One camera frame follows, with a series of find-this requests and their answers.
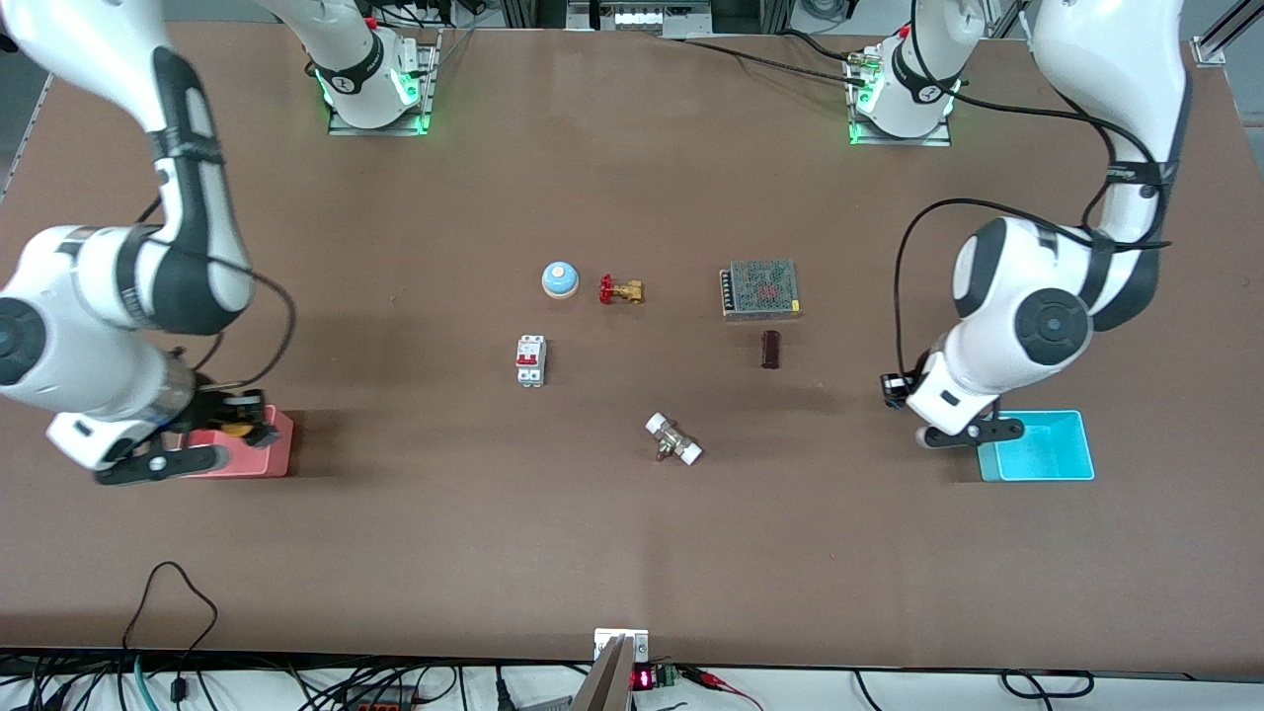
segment mounting plate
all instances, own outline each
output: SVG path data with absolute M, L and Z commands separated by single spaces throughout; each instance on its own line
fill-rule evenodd
M 1198 67 L 1224 67 L 1225 66 L 1225 53 L 1224 52 L 1211 52 L 1202 46 L 1202 37 L 1194 37 L 1189 40 L 1189 46 L 1193 47 L 1193 59 L 1194 65 Z
M 632 636 L 636 640 L 636 662 L 643 664 L 650 660 L 650 631 L 648 630 L 626 630 L 621 628 L 597 628 L 593 631 L 593 659 L 602 655 L 602 650 L 605 649 L 605 643 L 611 641 L 612 636 Z

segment electrical connector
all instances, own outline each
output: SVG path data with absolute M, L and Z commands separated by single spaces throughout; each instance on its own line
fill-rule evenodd
M 495 668 L 495 711 L 518 711 L 513 698 L 509 697 L 509 687 L 504 683 L 499 667 Z
M 185 677 L 176 677 L 171 681 L 171 702 L 178 703 L 188 698 L 188 682 Z

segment floor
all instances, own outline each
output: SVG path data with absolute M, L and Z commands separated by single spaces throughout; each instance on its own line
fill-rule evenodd
M 1192 37 L 1210 27 L 1232 0 L 1186 0 L 1182 35 Z M 171 20 L 245 20 L 274 22 L 273 16 L 250 0 L 166 0 Z M 833 25 L 818 20 L 796 6 L 793 25 L 805 32 L 832 34 L 886 34 L 908 16 L 908 0 L 862 0 L 856 15 Z M 1229 83 L 1234 89 L 1239 114 L 1255 161 L 1264 175 L 1264 29 L 1253 28 L 1227 52 Z M 0 54 L 0 166 L 10 166 L 25 132 L 30 111 L 44 82 L 44 72 L 16 54 Z M 6 170 L 0 168 L 0 183 Z

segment black strap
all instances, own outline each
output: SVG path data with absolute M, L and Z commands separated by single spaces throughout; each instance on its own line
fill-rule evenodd
M 334 71 L 315 62 L 312 63 L 316 71 L 320 72 L 320 77 L 325 81 L 326 86 L 339 94 L 359 94 L 364 82 L 378 73 L 378 70 L 382 68 L 382 62 L 386 59 L 386 49 L 382 47 L 382 38 L 377 33 L 369 33 L 369 35 L 373 38 L 373 47 L 369 48 L 369 54 L 354 67 Z
M 891 58 L 894 59 L 891 66 L 895 68 L 895 78 L 900 80 L 900 83 L 909 90 L 909 94 L 913 95 L 913 101 L 916 104 L 934 104 L 944 94 L 944 90 L 939 89 L 939 86 L 953 86 L 961 77 L 961 72 L 957 72 L 948 78 L 939 78 L 939 83 L 937 85 L 929 78 L 914 72 L 909 67 L 908 62 L 904 61 L 904 42 L 896 46 L 896 48 L 891 52 Z
M 1085 285 L 1079 287 L 1079 299 L 1092 309 L 1093 302 L 1102 295 L 1106 286 L 1106 277 L 1110 275 L 1110 262 L 1115 258 L 1115 240 L 1098 233 L 1091 234 L 1093 247 L 1088 253 L 1088 273 L 1085 275 Z
M 183 130 L 181 125 L 167 127 L 145 135 L 149 137 L 149 153 L 154 161 L 192 158 L 200 163 L 224 164 L 224 151 L 214 137 Z
M 1167 187 L 1177 181 L 1178 166 L 1178 161 L 1167 163 L 1116 161 L 1106 168 L 1106 182 Z
M 158 232 L 154 225 L 133 225 L 119 247 L 119 256 L 114 262 L 114 287 L 119 290 L 123 307 L 144 328 L 153 328 L 153 320 L 140 304 L 140 292 L 137 290 L 137 262 L 140 248 L 148 242 L 144 238 L 154 232 Z

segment wire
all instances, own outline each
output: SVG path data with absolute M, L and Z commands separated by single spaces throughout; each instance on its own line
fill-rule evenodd
M 153 216 L 153 214 L 158 210 L 159 206 L 162 206 L 162 195 L 154 197 L 154 201 L 150 202 L 149 206 L 145 207 L 143 213 L 140 213 L 140 216 L 138 216 L 135 221 L 139 224 L 148 220 L 150 216 Z
M 1150 152 L 1150 148 L 1145 144 L 1145 142 L 1138 138 L 1136 134 L 1106 119 L 1100 119 L 1097 116 L 1090 115 L 1087 111 L 1077 106 L 1074 101 L 1071 101 L 1066 96 L 1063 96 L 1063 100 L 1066 100 L 1067 104 L 1069 104 L 1071 108 L 1074 109 L 1074 111 L 1054 111 L 1049 109 L 1031 109 L 1028 106 L 1011 106 L 1007 104 L 996 104 L 994 101 L 985 101 L 982 99 L 975 99 L 973 96 L 966 96 L 964 94 L 958 94 L 956 90 L 947 86 L 943 81 L 940 81 L 939 78 L 937 78 L 934 75 L 930 73 L 930 70 L 927 67 L 925 57 L 923 57 L 921 54 L 921 47 L 918 43 L 918 1 L 919 0 L 911 0 L 909 10 L 910 11 L 909 35 L 913 38 L 913 53 L 918 58 L 918 67 L 921 70 L 923 76 L 925 76 L 927 80 L 934 83 L 935 87 L 938 87 L 940 91 L 943 91 L 948 96 L 956 97 L 957 100 L 964 104 L 972 104 L 981 109 L 991 109 L 994 111 L 1002 111 L 1007 114 L 1024 114 L 1031 116 L 1069 119 L 1073 121 L 1090 124 L 1097 130 L 1098 135 L 1102 137 L 1102 140 L 1106 142 L 1111 162 L 1115 161 L 1115 149 L 1110 139 L 1107 138 L 1106 132 L 1111 132 L 1121 137 L 1124 140 L 1131 143 L 1138 149 L 1138 152 L 1141 153 L 1146 163 L 1155 163 L 1154 153 Z M 1092 209 L 1106 194 L 1106 189 L 1109 186 L 1110 186 L 1109 180 L 1102 183 L 1101 189 L 1097 191 L 1097 195 L 1093 196 L 1093 199 L 1088 202 L 1088 206 L 1085 209 L 1081 223 L 1087 224 L 1088 214 L 1092 213 Z M 1163 229 L 1163 221 L 1167 216 L 1167 210 L 1168 210 L 1169 192 L 1170 192 L 1170 186 L 1167 185 L 1158 186 L 1158 190 L 1154 194 L 1154 196 L 1157 197 L 1154 218 L 1152 219 L 1149 228 L 1145 230 L 1145 234 L 1141 235 L 1141 238 L 1138 239 L 1138 242 L 1148 242 L 1150 238 L 1158 235 L 1159 230 Z
M 461 686 L 461 711 L 470 711 L 469 698 L 465 697 L 465 667 L 458 667 L 456 674 Z
M 1049 220 L 1033 215 L 1031 213 L 1028 213 L 1025 210 L 1019 210 L 1018 207 L 1010 207 L 1009 205 L 1001 205 L 1000 202 L 992 202 L 991 200 L 977 200 L 975 197 L 949 197 L 947 200 L 933 202 L 925 209 L 923 209 L 920 213 L 916 214 L 916 216 L 913 218 L 913 221 L 909 223 L 909 226 L 905 228 L 904 237 L 900 238 L 900 248 L 895 253 L 895 276 L 892 278 L 891 291 L 892 291 L 892 305 L 895 311 L 895 356 L 896 356 L 896 362 L 900 366 L 901 376 L 910 376 L 908 368 L 905 368 L 905 362 L 904 362 L 904 324 L 900 314 L 900 273 L 904 268 L 904 250 L 905 248 L 908 248 L 909 237 L 913 235 L 913 230 L 916 229 L 918 223 L 920 223 L 921 219 L 929 215 L 930 213 L 940 207 L 947 207 L 948 205 L 975 205 L 978 207 L 988 207 L 999 213 L 1012 215 L 1015 218 L 1023 218 L 1025 220 L 1030 220 L 1031 223 L 1035 223 L 1038 226 L 1057 233 L 1062 237 L 1066 237 L 1067 239 L 1071 239 L 1072 242 L 1081 244 L 1083 247 L 1092 248 L 1093 245 L 1091 240 L 1085 239 L 1083 237 L 1068 230 L 1064 226 L 1055 225 Z M 1141 252 L 1149 249 L 1163 249 L 1164 247 L 1168 247 L 1170 244 L 1172 244 L 1170 242 L 1116 243 L 1115 252 L 1120 253 L 1120 252 Z
M 732 693 L 733 696 L 741 696 L 742 698 L 744 698 L 744 700 L 750 701 L 751 703 L 753 703 L 756 708 L 758 708 L 760 711 L 763 711 L 763 705 L 760 703 L 758 701 L 756 701 L 753 696 L 746 693 L 744 691 L 738 691 L 738 689 L 736 689 L 733 687 L 728 687 L 728 688 L 724 688 L 724 689 L 720 689 L 720 691 L 723 691 L 724 693 Z
M 144 220 L 147 218 L 148 218 L 148 215 L 144 215 L 142 218 L 142 220 Z M 245 276 L 250 277 L 252 280 L 254 280 L 255 282 L 262 283 L 263 286 L 265 286 L 269 290 L 272 290 L 272 292 L 276 294 L 277 297 L 281 299 L 282 304 L 284 304 L 284 306 L 286 306 L 286 330 L 284 330 L 284 333 L 281 337 L 281 343 L 277 345 L 276 352 L 273 352 L 272 358 L 268 359 L 268 362 L 263 366 L 263 368 L 260 368 L 255 374 L 253 374 L 253 376 L 250 376 L 250 377 L 248 377 L 245 380 L 233 381 L 233 382 L 226 382 L 226 383 L 212 383 L 212 385 L 202 386 L 202 388 L 201 388 L 202 391 L 217 392 L 217 391 L 222 391 L 222 390 L 240 390 L 243 387 L 246 387 L 249 385 L 254 385 L 254 383 L 259 382 L 260 380 L 263 380 L 264 377 L 267 377 L 267 374 L 270 373 L 273 371 L 273 368 L 277 367 L 278 363 L 281 363 L 281 359 L 284 358 L 286 352 L 289 349 L 289 342 L 293 340 L 293 338 L 295 338 L 295 329 L 298 326 L 298 305 L 295 304 L 293 296 L 291 296 L 289 292 L 286 291 L 286 288 L 283 286 L 281 286 L 279 283 L 277 283 L 272 278 L 269 278 L 269 277 L 267 277 L 264 275 L 260 275 L 259 272 L 257 272 L 254 269 L 243 267 L 240 264 L 234 264 L 233 262 L 229 262 L 226 259 L 221 259 L 219 257 L 215 257 L 214 254 L 202 254 L 202 253 L 198 253 L 198 252 L 192 252 L 192 250 L 185 249 L 183 247 L 179 247 L 179 245 L 176 245 L 176 244 L 171 244 L 171 243 L 167 243 L 167 242 L 162 242 L 161 239 L 154 239 L 153 237 L 150 237 L 148 234 L 143 234 L 140 237 L 140 239 L 144 240 L 144 242 L 150 242 L 153 244 L 158 244 L 161 247 L 166 247 L 168 250 L 174 252 L 177 254 L 183 254 L 183 256 L 191 257 L 193 259 L 201 259 L 201 261 L 207 262 L 210 264 L 219 264 L 219 266 L 221 266 L 221 267 L 224 267 L 226 269 L 238 272 L 240 275 L 245 275 Z
M 303 681 L 303 678 L 298 674 L 298 669 L 295 668 L 293 659 L 287 657 L 286 664 L 289 667 L 289 676 L 293 677 L 296 682 L 298 682 L 298 688 L 303 692 L 303 698 L 307 700 L 307 703 L 311 703 L 312 693 L 311 691 L 307 689 L 307 682 Z
M 482 16 L 482 18 L 473 18 L 468 25 L 465 25 L 464 28 L 461 28 L 461 29 L 466 30 L 465 34 L 463 34 L 460 37 L 460 39 L 456 40 L 456 44 L 454 44 L 453 48 L 447 51 L 447 54 L 444 54 L 442 57 L 439 58 L 439 63 L 436 63 L 435 68 L 430 70 L 430 72 L 437 73 L 439 72 L 439 67 L 442 67 L 444 63 L 447 62 L 447 59 L 451 59 L 453 56 L 456 54 L 456 52 L 466 42 L 469 42 L 470 37 L 474 35 L 474 29 L 478 28 L 478 25 L 483 24 L 484 22 L 487 22 L 490 18 L 492 18 L 490 13 L 488 13 L 485 16 Z M 423 72 L 421 76 L 426 76 L 426 73 L 430 73 L 430 72 Z
M 211 689 L 206 686 L 206 679 L 202 678 L 202 671 L 197 669 L 197 686 L 202 687 L 202 696 L 206 697 L 206 705 L 211 707 L 211 711 L 220 711 L 220 707 L 215 705 L 215 697 L 211 696 Z M 303 687 L 303 693 L 307 693 L 307 687 Z
M 224 345 L 224 331 L 215 334 L 215 342 L 211 343 L 210 349 L 206 350 L 206 354 L 202 356 L 202 359 L 198 361 L 197 364 L 190 366 L 190 369 L 201 371 L 202 368 L 205 368 L 206 364 L 211 362 L 211 358 L 215 357 L 215 353 L 220 349 L 220 345 Z
M 847 0 L 837 0 L 837 1 L 838 3 L 846 3 Z M 847 61 L 847 53 L 834 52 L 833 49 L 827 49 L 824 46 L 822 46 L 819 42 L 817 42 L 817 39 L 814 37 L 811 37 L 810 34 L 808 34 L 805 32 L 799 32 L 796 29 L 786 28 L 786 29 L 779 32 L 777 34 L 784 35 L 784 37 L 798 37 L 799 39 L 806 42 L 808 47 L 811 47 L 811 49 L 814 52 L 817 52 L 818 54 L 820 54 L 823 57 L 829 57 L 830 59 L 838 59 L 839 62 L 846 62 Z
M 760 65 L 767 65 L 770 67 L 775 67 L 775 68 L 784 70 L 784 71 L 787 71 L 787 72 L 796 72 L 796 73 L 800 73 L 800 75 L 814 76 L 814 77 L 825 78 L 825 80 L 829 80 L 829 81 L 837 81 L 837 82 L 841 82 L 841 83 L 849 83 L 852 86 L 863 86 L 865 85 L 865 81 L 860 80 L 860 78 L 846 77 L 843 75 L 832 75 L 832 73 L 828 73 L 828 72 L 818 72 L 817 70 L 809 70 L 806 67 L 796 67 L 794 65 L 786 65 L 784 62 L 777 62 L 777 61 L 767 59 L 767 58 L 763 58 L 763 57 L 756 57 L 755 54 L 747 54 L 746 52 L 738 52 L 737 49 L 729 49 L 728 47 L 719 47 L 719 46 L 715 46 L 715 44 L 707 44 L 704 42 L 690 42 L 688 39 L 672 39 L 671 42 L 679 42 L 679 43 L 686 44 L 689 47 L 704 47 L 704 48 L 712 49 L 714 52 L 720 52 L 723 54 L 729 54 L 732 57 L 737 57 L 738 59 L 748 59 L 751 62 L 757 62 Z
M 417 677 L 416 683 L 413 683 L 413 686 L 412 686 L 412 703 L 413 703 L 413 706 L 425 706 L 427 703 L 434 703 L 435 701 L 439 701 L 440 698 L 447 696 L 449 693 L 453 692 L 454 688 L 456 688 L 456 667 L 449 667 L 449 669 L 451 669 L 451 672 L 453 672 L 453 681 L 451 681 L 451 683 L 447 684 L 447 688 L 445 688 L 444 691 L 439 692 L 439 696 L 435 696 L 432 698 L 426 698 L 426 697 L 421 696 L 421 677 L 425 677 L 426 672 L 428 672 L 430 669 L 431 669 L 431 667 L 426 667 L 425 669 L 422 669 L 421 674 Z
M 927 68 L 927 61 L 921 56 L 921 47 L 918 44 L 918 3 L 919 3 L 919 0 L 911 0 L 910 15 L 909 15 L 909 35 L 913 38 L 913 53 L 918 58 L 918 67 L 921 70 L 921 75 L 924 77 L 927 77 L 927 81 L 934 83 L 940 91 L 943 91 L 948 96 L 953 96 L 953 97 L 956 97 L 956 99 L 958 99 L 958 100 L 961 100 L 961 101 L 963 101 L 966 104 L 973 104 L 975 106 L 978 106 L 981 109 L 991 109 L 994 111 L 1005 111 L 1005 113 L 1009 113 L 1009 114 L 1028 114 L 1028 115 L 1033 115 L 1033 116 L 1048 116 L 1048 118 L 1055 118 L 1055 119 L 1071 119 L 1071 120 L 1074 120 L 1074 121 L 1083 121 L 1083 123 L 1087 123 L 1087 124 L 1092 124 L 1095 127 L 1098 127 L 1098 128 L 1102 128 L 1102 129 L 1106 129 L 1106 130 L 1110 130 L 1110 132 L 1114 132 L 1114 133 L 1119 134 L 1121 138 L 1124 138 L 1125 140 L 1127 140 L 1129 143 L 1131 143 L 1133 145 L 1135 145 L 1136 149 L 1140 151 L 1143 156 L 1145 156 L 1146 162 L 1150 162 L 1150 163 L 1154 162 L 1154 154 L 1150 153 L 1150 149 L 1145 145 L 1144 142 L 1141 142 L 1140 138 L 1138 138 L 1136 135 L 1134 135 L 1130 130 L 1125 129 L 1124 127 L 1120 127 L 1117 124 L 1107 121 L 1106 119 L 1098 119 L 1098 118 L 1091 116 L 1088 114 L 1076 114 L 1076 113 L 1071 113 L 1071 111 L 1054 111 L 1054 110 L 1050 110 L 1050 109 L 1031 109 L 1031 108 L 1028 108 L 1028 106 L 1010 106 L 1010 105 L 1006 105 L 1006 104 L 996 104 L 996 102 L 992 102 L 992 101 L 985 101 L 982 99 L 975 99 L 973 96 L 966 96 L 964 94 L 958 94 L 951 86 L 947 86 L 943 81 L 940 81 L 939 78 L 935 78 L 935 76 L 930 73 L 930 70 Z
M 193 581 L 188 579 L 188 573 L 185 572 L 185 568 L 174 560 L 163 560 L 162 563 L 158 563 L 157 566 L 153 567 L 153 569 L 149 571 L 149 578 L 145 581 L 145 590 L 144 592 L 140 593 L 140 603 L 137 606 L 137 611 L 133 612 L 131 620 L 128 621 L 128 628 L 123 631 L 121 646 L 124 652 L 128 650 L 128 641 L 131 638 L 133 630 L 135 630 L 137 628 L 137 621 L 140 620 L 140 612 L 143 612 L 145 609 L 145 601 L 149 600 L 149 591 L 150 588 L 153 588 L 154 577 L 158 574 L 158 571 L 167 567 L 174 568 L 176 572 L 179 573 L 179 577 L 185 581 L 185 587 L 187 587 L 190 592 L 197 596 L 198 600 L 205 602 L 206 607 L 210 609 L 211 611 L 211 621 L 206 625 L 206 629 L 204 629 L 202 634 L 197 635 L 197 639 L 195 639 L 193 643 L 190 644 L 188 648 L 185 650 L 185 653 L 179 655 L 179 663 L 183 664 L 185 659 L 193 650 L 193 648 L 201 644 L 202 640 L 206 639 L 206 635 L 211 634 L 211 630 L 215 629 L 215 622 L 220 620 L 220 609 L 215 606 L 215 602 L 212 602 L 211 598 L 206 596 L 206 593 L 197 590 L 197 586 L 193 584 Z
M 158 705 L 154 703 L 154 697 L 149 693 L 149 687 L 145 686 L 145 674 L 140 671 L 140 655 L 131 663 L 131 676 L 137 679 L 137 687 L 140 688 L 140 700 L 145 702 L 145 707 L 149 711 L 158 711 Z
M 868 687 L 865 686 L 865 677 L 861 676 L 861 671 L 852 669 L 852 673 L 856 674 L 856 683 L 861 687 L 861 696 L 865 697 L 865 702 L 868 703 L 873 711 L 882 711 L 882 707 L 877 705 L 877 701 L 873 701 L 873 695 L 868 692 Z
M 1035 692 L 1025 692 L 1025 691 L 1019 691 L 1019 689 L 1014 688 L 1014 686 L 1010 684 L 1010 677 L 1011 676 L 1019 676 L 1019 677 L 1023 677 L 1024 679 L 1026 679 L 1026 682 L 1029 684 L 1031 684 L 1031 688 L 1034 688 Z M 1076 677 L 1076 678 L 1085 679 L 1088 683 L 1086 683 L 1083 688 L 1079 688 L 1079 689 L 1076 689 L 1076 691 L 1062 691 L 1062 692 L 1045 691 L 1044 687 L 1040 686 L 1040 682 L 1036 681 L 1035 676 L 1031 674 L 1031 672 L 1028 672 L 1026 669 L 1005 669 L 1004 672 L 1001 672 L 1001 686 L 1005 687 L 1005 691 L 1010 692 L 1011 695 L 1014 695 L 1014 696 L 1016 696 L 1019 698 L 1025 698 L 1028 701 L 1042 701 L 1042 702 L 1044 702 L 1045 711 L 1053 711 L 1053 700 L 1054 698 L 1083 698 L 1083 697 L 1088 696 L 1090 693 L 1092 693 L 1093 692 L 1093 687 L 1097 686 L 1096 678 L 1090 672 L 1072 672 L 1072 673 L 1058 674 L 1058 676 Z

